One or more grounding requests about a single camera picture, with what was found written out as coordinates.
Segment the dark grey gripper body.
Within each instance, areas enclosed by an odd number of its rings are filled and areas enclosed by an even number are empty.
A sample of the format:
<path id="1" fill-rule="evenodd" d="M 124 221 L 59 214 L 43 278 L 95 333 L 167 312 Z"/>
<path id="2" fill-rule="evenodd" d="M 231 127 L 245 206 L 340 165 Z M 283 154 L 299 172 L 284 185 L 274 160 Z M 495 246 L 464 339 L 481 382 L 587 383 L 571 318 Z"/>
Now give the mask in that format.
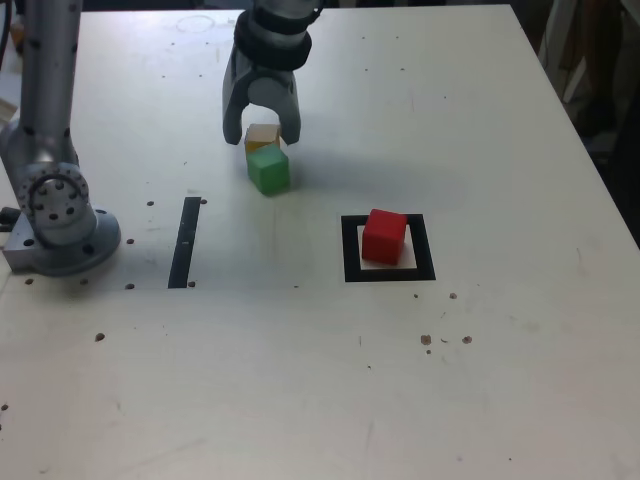
<path id="1" fill-rule="evenodd" d="M 272 78 L 284 85 L 291 85 L 295 80 L 292 72 L 279 71 L 260 66 L 241 52 L 232 53 L 229 65 L 231 79 L 235 83 L 251 83 L 252 81 L 260 78 Z"/>

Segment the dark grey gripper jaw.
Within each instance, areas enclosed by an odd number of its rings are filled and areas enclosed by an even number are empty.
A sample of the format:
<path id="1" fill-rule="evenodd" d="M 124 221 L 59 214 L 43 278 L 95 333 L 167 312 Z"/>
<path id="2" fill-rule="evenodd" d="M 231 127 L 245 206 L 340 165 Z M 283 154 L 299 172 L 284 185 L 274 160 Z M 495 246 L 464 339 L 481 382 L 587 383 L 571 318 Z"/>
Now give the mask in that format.
<path id="1" fill-rule="evenodd" d="M 222 130 L 228 144 L 239 144 L 242 138 L 242 114 L 249 105 L 249 72 L 239 62 L 227 65 L 222 90 Z"/>

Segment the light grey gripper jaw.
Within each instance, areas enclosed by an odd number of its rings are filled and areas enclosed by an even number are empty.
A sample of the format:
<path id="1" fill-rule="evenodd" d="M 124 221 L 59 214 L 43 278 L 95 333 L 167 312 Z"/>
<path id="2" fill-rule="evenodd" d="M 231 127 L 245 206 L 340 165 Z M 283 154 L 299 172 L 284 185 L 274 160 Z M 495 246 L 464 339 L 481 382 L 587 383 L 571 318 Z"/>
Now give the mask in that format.
<path id="1" fill-rule="evenodd" d="M 255 79 L 249 86 L 248 97 L 251 104 L 267 108 L 278 116 L 281 137 L 288 145 L 299 141 L 301 115 L 293 74 Z"/>

